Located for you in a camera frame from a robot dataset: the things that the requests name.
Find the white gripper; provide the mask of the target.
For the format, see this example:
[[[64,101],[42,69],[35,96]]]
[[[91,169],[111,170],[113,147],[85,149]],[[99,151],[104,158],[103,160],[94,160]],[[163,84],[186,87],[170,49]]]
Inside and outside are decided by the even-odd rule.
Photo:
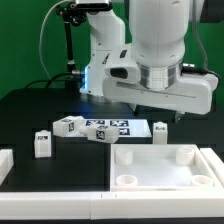
[[[128,103],[133,112],[137,105],[173,110],[175,122],[184,113],[204,115],[211,109],[212,95],[219,77],[212,72],[179,64],[166,67],[139,66],[140,81],[128,84],[105,77],[103,94],[112,101]]]

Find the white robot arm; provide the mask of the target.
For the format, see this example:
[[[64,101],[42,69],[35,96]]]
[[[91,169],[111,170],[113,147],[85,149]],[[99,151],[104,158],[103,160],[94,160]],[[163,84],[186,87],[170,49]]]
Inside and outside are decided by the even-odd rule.
[[[219,78],[183,64],[189,25],[224,21],[224,0],[124,0],[125,24],[111,0],[79,0],[87,7],[91,59],[85,98],[206,114]]]

